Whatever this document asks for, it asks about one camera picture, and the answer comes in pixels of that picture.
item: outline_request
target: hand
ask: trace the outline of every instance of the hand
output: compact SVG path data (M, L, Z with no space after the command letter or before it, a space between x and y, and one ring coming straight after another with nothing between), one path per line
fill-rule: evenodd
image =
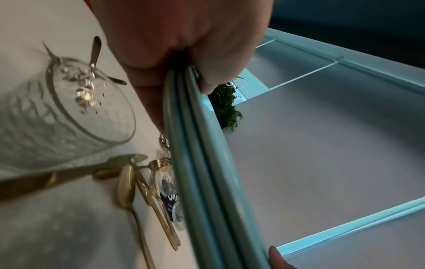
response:
M162 85L176 53L203 93L234 79L268 26L273 0L91 0L109 48L164 133Z
M269 248L269 261L271 269L296 269L292 265L286 263L275 246Z

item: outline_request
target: blue illuminated edge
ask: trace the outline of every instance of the blue illuminated edge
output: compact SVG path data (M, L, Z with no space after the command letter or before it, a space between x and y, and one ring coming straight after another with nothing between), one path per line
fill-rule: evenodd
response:
M381 212L359 218L334 228L313 234L302 239L278 247L278 251L284 259L301 255L300 252L307 252L307 248L313 247L324 241L336 239L343 235L348 235L366 228L370 228L390 220L404 217L406 215L425 209L425 197L383 210Z

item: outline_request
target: potted plant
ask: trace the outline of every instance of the potted plant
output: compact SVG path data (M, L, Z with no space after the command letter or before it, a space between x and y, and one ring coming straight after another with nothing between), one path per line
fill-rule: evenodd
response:
M243 118L242 113L233 105L238 98L235 95L236 89L237 86L233 82L228 82L216 87L214 92L208 96L220 127L222 129L229 127L231 132L238 127L239 121Z

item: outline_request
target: stack of plates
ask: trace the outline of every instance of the stack of plates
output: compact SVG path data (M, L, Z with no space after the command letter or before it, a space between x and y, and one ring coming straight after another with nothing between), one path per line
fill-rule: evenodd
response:
M270 268L226 139L196 72L168 74L164 120L185 221L203 269Z

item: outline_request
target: white table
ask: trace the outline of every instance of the white table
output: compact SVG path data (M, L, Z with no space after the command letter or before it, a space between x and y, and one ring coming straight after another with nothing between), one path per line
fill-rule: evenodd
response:
M1 1L0 93L16 87L49 60L42 40L59 56L88 61L95 35L104 41L97 66L110 76L127 80L82 0ZM150 160L163 155L159 132L133 88L121 89L136 114L134 138L73 165L101 162L117 154L144 153ZM1 178L10 175L0 171ZM115 179L95 182L87 177L0 204L0 268L146 268L134 220L114 204L115 185ZM135 209L158 269L197 268L187 232L178 232L182 245L176 252L138 192Z

